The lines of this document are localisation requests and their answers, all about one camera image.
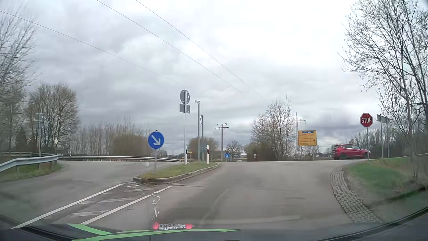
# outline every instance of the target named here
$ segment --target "blue mandatory direction sign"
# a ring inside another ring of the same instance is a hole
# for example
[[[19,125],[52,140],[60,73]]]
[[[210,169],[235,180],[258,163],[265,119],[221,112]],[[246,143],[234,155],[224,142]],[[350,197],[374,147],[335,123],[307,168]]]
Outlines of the blue mandatory direction sign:
[[[149,135],[148,141],[149,141],[149,146],[152,149],[159,149],[163,146],[163,142],[164,142],[163,135],[158,131],[152,132]]]

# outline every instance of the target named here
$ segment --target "yellow direction sign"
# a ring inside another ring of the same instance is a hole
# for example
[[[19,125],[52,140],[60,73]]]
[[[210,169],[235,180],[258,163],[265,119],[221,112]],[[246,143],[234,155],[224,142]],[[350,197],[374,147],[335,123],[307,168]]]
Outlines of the yellow direction sign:
[[[317,131],[316,130],[299,130],[298,141],[299,141],[299,146],[316,146]]]

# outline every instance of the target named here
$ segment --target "green trim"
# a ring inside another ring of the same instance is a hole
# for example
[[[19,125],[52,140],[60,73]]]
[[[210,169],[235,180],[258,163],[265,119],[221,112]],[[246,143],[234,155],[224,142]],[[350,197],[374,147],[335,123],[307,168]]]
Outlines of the green trim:
[[[122,232],[115,232],[115,233],[127,233],[127,232],[147,232],[147,231],[153,231],[152,229],[148,230],[128,230],[128,231],[122,231]]]
[[[68,223],[68,225],[70,225],[70,226],[72,226],[74,228],[77,228],[77,229],[80,229],[80,230],[83,230],[83,231],[86,231],[86,232],[95,233],[95,234],[98,234],[98,235],[112,234],[111,232],[107,232],[107,231],[103,231],[103,230],[91,228],[91,227],[88,227],[88,226],[86,226],[84,224]]]
[[[175,233],[175,232],[187,232],[187,231],[230,232],[230,231],[239,231],[239,230],[237,229],[165,230],[165,231],[139,232],[139,233],[127,233],[127,234],[112,234],[112,235],[106,235],[106,236],[96,236],[92,238],[75,239],[73,241],[101,241],[101,240],[114,239],[114,238],[131,238],[131,237],[148,236],[148,235],[164,234],[164,233]]]

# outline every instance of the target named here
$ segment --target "red car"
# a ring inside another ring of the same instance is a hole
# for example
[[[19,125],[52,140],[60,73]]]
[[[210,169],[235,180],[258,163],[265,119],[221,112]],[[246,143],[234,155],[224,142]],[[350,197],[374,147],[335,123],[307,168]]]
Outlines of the red car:
[[[333,147],[333,150],[331,151],[331,156],[334,158],[334,160],[339,159],[367,159],[367,150],[362,149],[361,147],[354,145],[354,144],[340,144],[335,145]]]

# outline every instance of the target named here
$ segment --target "windshield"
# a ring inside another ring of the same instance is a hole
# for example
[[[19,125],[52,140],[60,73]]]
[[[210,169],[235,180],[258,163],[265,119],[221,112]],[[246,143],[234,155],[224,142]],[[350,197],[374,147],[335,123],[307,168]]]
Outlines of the windshield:
[[[428,208],[427,2],[301,4],[2,1],[0,239],[321,240]]]

